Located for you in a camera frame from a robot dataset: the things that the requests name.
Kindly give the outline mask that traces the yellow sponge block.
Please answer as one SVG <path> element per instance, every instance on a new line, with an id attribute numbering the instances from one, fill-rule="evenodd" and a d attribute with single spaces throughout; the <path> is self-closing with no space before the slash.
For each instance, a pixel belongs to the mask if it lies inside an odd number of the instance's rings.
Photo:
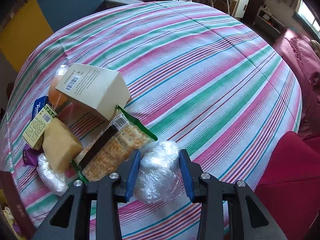
<path id="1" fill-rule="evenodd" d="M 46 126 L 42 147 L 55 172 L 67 171 L 71 161 L 83 150 L 80 140 L 58 118 Z"/>

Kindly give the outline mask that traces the green cracker packet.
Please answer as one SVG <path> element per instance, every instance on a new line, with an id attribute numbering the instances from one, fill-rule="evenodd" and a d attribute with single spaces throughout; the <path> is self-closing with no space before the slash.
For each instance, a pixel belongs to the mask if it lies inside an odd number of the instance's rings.
<path id="1" fill-rule="evenodd" d="M 118 115 L 72 161 L 79 178 L 86 183 L 115 172 L 134 149 L 140 150 L 158 140 L 119 105 L 117 111 Z"/>

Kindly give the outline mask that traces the orange round container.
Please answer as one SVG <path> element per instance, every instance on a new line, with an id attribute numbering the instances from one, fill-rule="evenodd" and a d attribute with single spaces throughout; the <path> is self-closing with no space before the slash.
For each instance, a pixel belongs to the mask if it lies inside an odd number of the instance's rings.
<path id="1" fill-rule="evenodd" d="M 67 65 L 61 65 L 60 68 L 57 69 L 50 84 L 48 98 L 54 110 L 58 109 L 67 101 L 67 97 L 64 94 L 60 93 L 56 89 L 56 86 L 67 72 L 68 68 L 69 67 Z"/>

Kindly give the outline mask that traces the green tea box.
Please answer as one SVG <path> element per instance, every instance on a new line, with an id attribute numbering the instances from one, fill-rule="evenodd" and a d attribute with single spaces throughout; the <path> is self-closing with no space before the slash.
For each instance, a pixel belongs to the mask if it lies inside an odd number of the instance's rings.
<path id="1" fill-rule="evenodd" d="M 32 149 L 41 149 L 44 140 L 44 130 L 55 117 L 56 112 L 49 104 L 45 104 L 27 126 L 23 132 L 23 138 Z"/>

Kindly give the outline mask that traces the white plastic bag ball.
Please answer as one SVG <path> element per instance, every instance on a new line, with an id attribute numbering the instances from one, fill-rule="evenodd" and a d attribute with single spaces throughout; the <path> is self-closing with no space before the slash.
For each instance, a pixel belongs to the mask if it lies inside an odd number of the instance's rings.
<path id="1" fill-rule="evenodd" d="M 135 198 L 144 204 L 155 204 L 181 195 L 179 150 L 174 141 L 152 142 L 142 149 Z"/>

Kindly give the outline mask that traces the purple snack packet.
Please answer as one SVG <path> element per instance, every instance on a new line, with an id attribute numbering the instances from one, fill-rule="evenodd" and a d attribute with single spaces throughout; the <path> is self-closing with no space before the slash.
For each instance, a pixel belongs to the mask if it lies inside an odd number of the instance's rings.
<path id="1" fill-rule="evenodd" d="M 38 166 L 38 156 L 41 151 L 31 148 L 28 144 L 25 144 L 22 152 L 23 165 L 36 168 Z"/>

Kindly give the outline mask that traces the blue tissue packet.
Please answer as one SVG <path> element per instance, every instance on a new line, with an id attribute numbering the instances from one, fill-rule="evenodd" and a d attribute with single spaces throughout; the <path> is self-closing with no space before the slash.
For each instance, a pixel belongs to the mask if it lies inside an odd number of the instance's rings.
<path id="1" fill-rule="evenodd" d="M 31 120 L 39 113 L 41 109 L 49 102 L 49 97 L 47 95 L 42 96 L 35 100 L 33 104 L 33 110 L 31 112 Z"/>

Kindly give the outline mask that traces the large beige cardboard box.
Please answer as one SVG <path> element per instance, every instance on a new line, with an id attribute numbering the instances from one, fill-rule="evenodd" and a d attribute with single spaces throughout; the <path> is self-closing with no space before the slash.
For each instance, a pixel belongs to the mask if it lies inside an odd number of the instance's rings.
<path id="1" fill-rule="evenodd" d="M 124 107 L 131 96 L 120 72 L 80 63 L 68 68 L 56 90 L 108 121 L 115 117 L 117 106 Z"/>

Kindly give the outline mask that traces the grey yellow blue headboard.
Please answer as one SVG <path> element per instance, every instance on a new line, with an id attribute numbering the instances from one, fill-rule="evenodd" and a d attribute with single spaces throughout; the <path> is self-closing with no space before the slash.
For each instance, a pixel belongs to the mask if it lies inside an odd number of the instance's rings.
<path id="1" fill-rule="evenodd" d="M 29 0 L 1 30 L 1 52 L 18 72 L 54 32 L 99 11 L 104 0 Z"/>

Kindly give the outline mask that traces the small white plastic bag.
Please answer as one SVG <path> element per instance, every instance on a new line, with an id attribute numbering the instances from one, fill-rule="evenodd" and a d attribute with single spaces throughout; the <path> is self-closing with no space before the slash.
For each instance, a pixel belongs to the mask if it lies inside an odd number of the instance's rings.
<path id="1" fill-rule="evenodd" d="M 46 185 L 53 194 L 61 197 L 68 190 L 66 175 L 64 173 L 55 172 L 44 153 L 41 153 L 37 157 L 37 163 L 38 166 L 36 170 L 44 185 Z"/>

